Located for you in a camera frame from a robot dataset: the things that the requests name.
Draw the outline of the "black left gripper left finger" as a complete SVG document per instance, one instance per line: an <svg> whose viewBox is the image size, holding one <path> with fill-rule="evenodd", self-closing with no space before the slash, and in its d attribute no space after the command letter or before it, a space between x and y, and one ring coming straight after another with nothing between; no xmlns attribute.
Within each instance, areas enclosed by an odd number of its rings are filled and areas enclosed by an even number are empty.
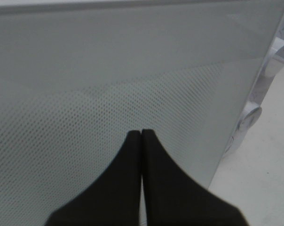
<svg viewBox="0 0 284 226"><path fill-rule="evenodd" d="M132 130L108 168L54 211L47 226L137 226L141 198L141 133Z"/></svg>

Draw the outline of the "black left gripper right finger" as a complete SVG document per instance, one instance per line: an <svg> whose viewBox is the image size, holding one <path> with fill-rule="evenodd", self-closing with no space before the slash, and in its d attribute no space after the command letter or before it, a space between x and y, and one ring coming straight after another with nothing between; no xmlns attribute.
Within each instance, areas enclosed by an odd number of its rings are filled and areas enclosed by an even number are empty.
<svg viewBox="0 0 284 226"><path fill-rule="evenodd" d="M248 225L237 207L189 177L151 129L142 131L142 178L149 226Z"/></svg>

